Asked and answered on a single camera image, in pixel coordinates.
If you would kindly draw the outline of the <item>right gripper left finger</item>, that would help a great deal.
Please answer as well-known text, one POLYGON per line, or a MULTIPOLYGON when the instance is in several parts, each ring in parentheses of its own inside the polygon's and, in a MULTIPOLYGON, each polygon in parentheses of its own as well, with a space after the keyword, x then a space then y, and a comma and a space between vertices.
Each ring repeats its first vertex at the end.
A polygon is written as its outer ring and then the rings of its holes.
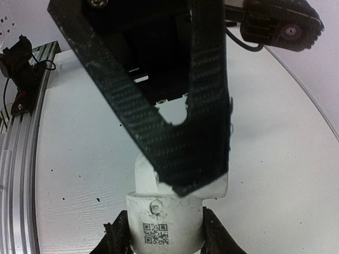
POLYGON ((105 235, 91 254, 130 254, 130 230, 128 212, 123 210, 113 223, 104 224, 105 235))

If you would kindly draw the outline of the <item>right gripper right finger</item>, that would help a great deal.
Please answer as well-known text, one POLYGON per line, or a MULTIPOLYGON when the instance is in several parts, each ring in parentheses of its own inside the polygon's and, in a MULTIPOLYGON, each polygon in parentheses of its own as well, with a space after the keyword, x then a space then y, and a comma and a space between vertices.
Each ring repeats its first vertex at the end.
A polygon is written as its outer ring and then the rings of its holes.
POLYGON ((245 254, 213 210, 203 207, 203 254, 245 254))

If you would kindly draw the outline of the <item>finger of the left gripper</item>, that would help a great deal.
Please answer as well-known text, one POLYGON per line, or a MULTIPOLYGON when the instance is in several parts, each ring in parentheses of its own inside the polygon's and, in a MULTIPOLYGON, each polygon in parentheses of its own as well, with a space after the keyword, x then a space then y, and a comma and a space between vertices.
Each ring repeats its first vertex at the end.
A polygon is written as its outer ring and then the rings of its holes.
POLYGON ((50 1, 48 12, 160 182, 228 174, 223 1, 50 1))

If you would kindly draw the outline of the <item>white elbow fitting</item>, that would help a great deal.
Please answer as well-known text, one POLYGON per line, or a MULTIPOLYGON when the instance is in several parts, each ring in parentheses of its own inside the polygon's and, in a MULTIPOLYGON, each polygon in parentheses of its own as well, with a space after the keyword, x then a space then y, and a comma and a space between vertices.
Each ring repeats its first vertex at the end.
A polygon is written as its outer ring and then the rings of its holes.
POLYGON ((161 183, 144 155, 135 162, 136 190, 127 194, 134 253, 197 253, 204 245, 203 200, 223 198, 228 175, 185 197, 161 183))

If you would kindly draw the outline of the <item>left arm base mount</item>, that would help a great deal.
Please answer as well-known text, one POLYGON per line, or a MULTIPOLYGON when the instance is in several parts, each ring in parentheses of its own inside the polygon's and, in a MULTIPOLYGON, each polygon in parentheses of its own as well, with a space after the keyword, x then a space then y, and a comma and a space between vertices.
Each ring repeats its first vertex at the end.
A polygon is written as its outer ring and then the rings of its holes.
POLYGON ((32 58, 32 44, 23 35, 19 36, 15 45, 5 48, 1 53, 1 72, 17 87, 17 95, 11 108, 12 116, 31 113, 34 110, 47 64, 36 61, 32 65, 29 63, 32 58))

